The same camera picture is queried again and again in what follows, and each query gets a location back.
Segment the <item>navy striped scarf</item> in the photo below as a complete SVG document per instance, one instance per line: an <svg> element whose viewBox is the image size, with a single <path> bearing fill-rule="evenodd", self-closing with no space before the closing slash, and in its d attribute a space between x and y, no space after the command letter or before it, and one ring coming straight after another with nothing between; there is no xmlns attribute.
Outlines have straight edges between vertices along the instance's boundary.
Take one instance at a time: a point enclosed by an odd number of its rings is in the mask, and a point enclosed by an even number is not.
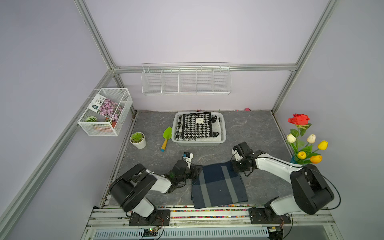
<svg viewBox="0 0 384 240"><path fill-rule="evenodd" d="M195 209L226 206L248 201L242 177L233 170L230 161L204 166L192 185Z"/></svg>

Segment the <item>black white houndstooth scarf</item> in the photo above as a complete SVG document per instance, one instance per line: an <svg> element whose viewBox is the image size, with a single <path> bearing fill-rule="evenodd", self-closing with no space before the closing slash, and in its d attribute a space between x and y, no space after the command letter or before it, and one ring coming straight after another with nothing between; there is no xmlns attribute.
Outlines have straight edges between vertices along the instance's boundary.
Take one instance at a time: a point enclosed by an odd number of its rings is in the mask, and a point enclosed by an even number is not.
<svg viewBox="0 0 384 240"><path fill-rule="evenodd" d="M209 112L183 114L183 139L202 139L213 137L212 114Z"/></svg>

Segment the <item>smiley houndstooth white scarf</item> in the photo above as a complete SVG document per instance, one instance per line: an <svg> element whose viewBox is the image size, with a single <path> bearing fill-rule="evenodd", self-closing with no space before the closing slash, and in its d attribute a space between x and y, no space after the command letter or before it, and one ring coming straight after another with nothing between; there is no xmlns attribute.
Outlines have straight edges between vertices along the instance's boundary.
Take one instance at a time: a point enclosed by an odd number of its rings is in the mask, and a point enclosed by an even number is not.
<svg viewBox="0 0 384 240"><path fill-rule="evenodd" d="M213 137L208 138L182 138L182 129L183 129L183 117L178 116L177 128L175 130L174 138L177 141L190 141L190 142L218 142L222 140L222 128L221 128L221 120L217 115L213 115L212 119L212 128L213 128Z"/></svg>

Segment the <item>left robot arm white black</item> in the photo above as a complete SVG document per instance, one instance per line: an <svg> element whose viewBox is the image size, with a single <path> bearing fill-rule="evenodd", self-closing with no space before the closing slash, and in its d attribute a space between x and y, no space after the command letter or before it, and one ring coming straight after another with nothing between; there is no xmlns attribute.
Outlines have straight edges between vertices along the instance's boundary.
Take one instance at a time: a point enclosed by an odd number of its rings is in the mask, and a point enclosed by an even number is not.
<svg viewBox="0 0 384 240"><path fill-rule="evenodd" d="M147 198L150 191L170 194L178 188L197 183L203 167L194 165L191 159L178 160L167 174L160 175L137 164L110 184L109 192L125 212L133 212L141 218L155 216L154 204Z"/></svg>

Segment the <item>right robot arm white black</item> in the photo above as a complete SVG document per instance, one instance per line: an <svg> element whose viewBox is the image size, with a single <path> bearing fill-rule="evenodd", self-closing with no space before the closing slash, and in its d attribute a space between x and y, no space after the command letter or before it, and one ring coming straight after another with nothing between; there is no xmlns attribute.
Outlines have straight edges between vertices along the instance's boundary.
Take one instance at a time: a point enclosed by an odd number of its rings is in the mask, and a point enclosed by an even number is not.
<svg viewBox="0 0 384 240"><path fill-rule="evenodd" d="M237 173L262 170L291 184L291 195L277 197L265 204L264 212L267 217L280 217L296 212L314 215L335 199L328 179L312 164L292 164L264 151L254 152L245 142L234 146L232 155L232 166Z"/></svg>

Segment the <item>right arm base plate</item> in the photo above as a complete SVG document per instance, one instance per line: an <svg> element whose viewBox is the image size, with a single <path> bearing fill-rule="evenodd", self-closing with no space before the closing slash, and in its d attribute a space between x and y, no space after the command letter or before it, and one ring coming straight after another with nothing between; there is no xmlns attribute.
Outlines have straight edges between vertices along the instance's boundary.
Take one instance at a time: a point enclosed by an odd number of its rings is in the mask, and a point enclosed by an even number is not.
<svg viewBox="0 0 384 240"><path fill-rule="evenodd" d="M272 224L282 226L292 223L289 214L278 216L270 209L252 207L249 209L249 215L252 225Z"/></svg>

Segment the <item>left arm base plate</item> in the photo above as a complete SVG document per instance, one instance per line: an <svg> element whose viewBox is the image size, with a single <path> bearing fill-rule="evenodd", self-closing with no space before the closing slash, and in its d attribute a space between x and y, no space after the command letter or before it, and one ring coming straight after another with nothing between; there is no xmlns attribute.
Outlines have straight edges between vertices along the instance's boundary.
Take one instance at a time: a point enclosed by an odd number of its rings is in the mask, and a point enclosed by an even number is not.
<svg viewBox="0 0 384 240"><path fill-rule="evenodd" d="M171 220L170 210L155 210L148 217L133 212L129 221L130 227L168 226Z"/></svg>

